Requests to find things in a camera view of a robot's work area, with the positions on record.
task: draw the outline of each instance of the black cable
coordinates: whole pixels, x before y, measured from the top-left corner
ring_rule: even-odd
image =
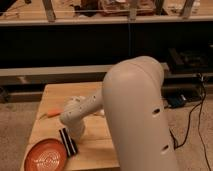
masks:
[[[192,112],[198,106],[200,106],[199,115],[198,115],[199,116],[198,117],[198,135],[199,135],[199,137],[201,139],[201,142],[202,142],[202,145],[203,145],[203,150],[204,150],[204,156],[205,156],[206,164],[208,166],[209,171],[212,171],[212,169],[210,167],[210,164],[209,164],[208,157],[207,157],[206,146],[205,146],[205,143],[203,141],[203,138],[202,138],[202,135],[201,135],[201,132],[200,132],[201,114],[202,114],[202,109],[203,109],[203,103],[204,103],[204,100],[206,99],[206,89],[204,87],[204,77],[203,77],[203,75],[202,74],[198,74],[198,78],[200,80],[200,87],[201,87],[201,101],[197,105],[195,105],[191,109],[191,111],[189,112],[188,127],[187,127],[187,131],[186,131],[186,135],[185,135],[184,141],[180,145],[178,145],[178,140],[175,138],[175,136],[173,135],[173,133],[172,133],[171,130],[170,130],[170,134],[171,134],[171,137],[172,137],[173,142],[174,142],[174,149],[182,147],[186,143],[186,140],[188,138],[188,134],[189,134],[189,130],[190,130],[190,125],[191,125],[191,115],[192,115]]]
[[[202,100],[201,100],[198,104],[196,104],[196,105],[190,110],[189,116],[188,116],[187,130],[186,130],[186,134],[185,134],[184,140],[183,140],[183,142],[182,142],[180,145],[176,146],[175,149],[184,146],[184,144],[186,143],[186,141],[187,141],[187,139],[188,139],[188,135],[189,135],[189,130],[190,130],[190,127],[191,127],[191,116],[192,116],[192,113],[193,113],[193,111],[194,111],[197,107],[199,107],[201,104],[202,104]]]
[[[205,143],[203,141],[203,138],[202,138],[202,135],[201,135],[201,132],[200,132],[200,122],[201,122],[202,108],[203,108],[204,100],[206,98],[206,90],[205,90],[205,87],[204,87],[203,83],[201,84],[201,88],[202,88],[202,91],[203,91],[202,92],[203,93],[203,99],[202,99],[202,104],[201,104],[201,107],[200,107],[199,117],[198,117],[198,135],[199,135],[200,140],[201,140],[202,145],[203,145],[203,151],[204,151],[204,156],[205,156],[206,164],[208,166],[209,171],[211,171],[211,167],[210,167],[209,160],[208,160],[208,157],[207,157],[206,146],[205,146]]]

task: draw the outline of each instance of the wooden table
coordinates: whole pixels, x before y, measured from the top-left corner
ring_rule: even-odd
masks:
[[[39,119],[47,110],[63,108],[71,96],[86,96],[101,87],[101,83],[72,83],[47,85],[39,106],[26,153],[40,140],[61,139],[58,130],[64,127],[58,117]],[[182,142],[186,132],[188,113],[192,106],[180,109],[166,109],[169,126]],[[191,129],[187,143],[176,150],[180,171],[207,171],[203,148],[197,133],[198,109],[192,115]],[[207,147],[207,155],[213,168],[213,98],[208,97],[201,118],[201,132]],[[69,158],[65,171],[71,170],[119,170],[108,127],[103,116],[90,115],[85,118],[86,132],[77,143],[79,154]]]
[[[63,108],[71,96],[86,96],[101,86],[101,83],[76,83],[47,85],[32,129],[26,153],[38,141],[46,138],[61,140],[58,130],[64,126],[58,117],[40,119],[52,108]],[[85,118],[86,131],[78,142],[79,154],[69,158],[65,170],[89,170],[116,168],[118,162],[103,116],[91,115]]]
[[[176,16],[179,13],[174,13],[169,8],[171,4],[180,4],[184,6],[185,0],[165,0],[164,1],[164,10],[169,16]],[[200,0],[200,6],[196,13],[191,13],[192,16],[212,16],[213,15],[213,1],[212,0]]]
[[[185,0],[165,0],[164,10],[168,15],[179,15],[173,13],[169,8],[169,4],[181,4],[184,5]],[[213,1],[201,0],[201,5],[196,14],[192,15],[213,15]],[[75,17],[75,11],[72,5],[80,5],[81,0],[52,0],[54,13],[57,19],[73,19]],[[44,20],[46,13],[42,0],[33,0],[31,4],[25,4],[24,0],[17,0],[2,16],[1,20]]]

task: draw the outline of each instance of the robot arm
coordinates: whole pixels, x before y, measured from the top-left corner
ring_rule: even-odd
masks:
[[[123,61],[107,73],[102,90],[66,109],[61,122],[71,136],[72,130],[82,130],[79,138],[83,117],[103,106],[122,171],[177,171],[163,114],[163,77],[161,65],[153,58]]]

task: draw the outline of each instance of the screw hole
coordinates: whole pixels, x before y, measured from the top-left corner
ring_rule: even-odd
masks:
[[[158,113],[160,113],[160,109],[159,109],[159,108],[158,108],[158,109],[155,109],[155,110],[152,112],[153,115],[156,115],[156,114],[158,114]]]
[[[165,153],[168,151],[168,149],[169,149],[169,145],[165,145],[165,146],[162,148],[161,153],[162,153],[162,154],[165,154]]]

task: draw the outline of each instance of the orange object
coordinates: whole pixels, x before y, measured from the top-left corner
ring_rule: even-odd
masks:
[[[61,109],[57,109],[56,108],[56,109],[48,110],[47,113],[46,113],[46,115],[47,115],[47,117],[53,117],[53,116],[59,115],[61,112],[62,112]]]
[[[64,145],[57,139],[45,139],[34,145],[24,163],[25,171],[62,171],[67,161]]]
[[[39,119],[43,118],[43,117],[53,117],[53,116],[57,116],[57,115],[60,115],[60,113],[62,112],[61,109],[58,109],[58,108],[55,108],[55,109],[50,109],[48,110],[46,113],[44,113],[43,115],[41,115],[39,117]]]

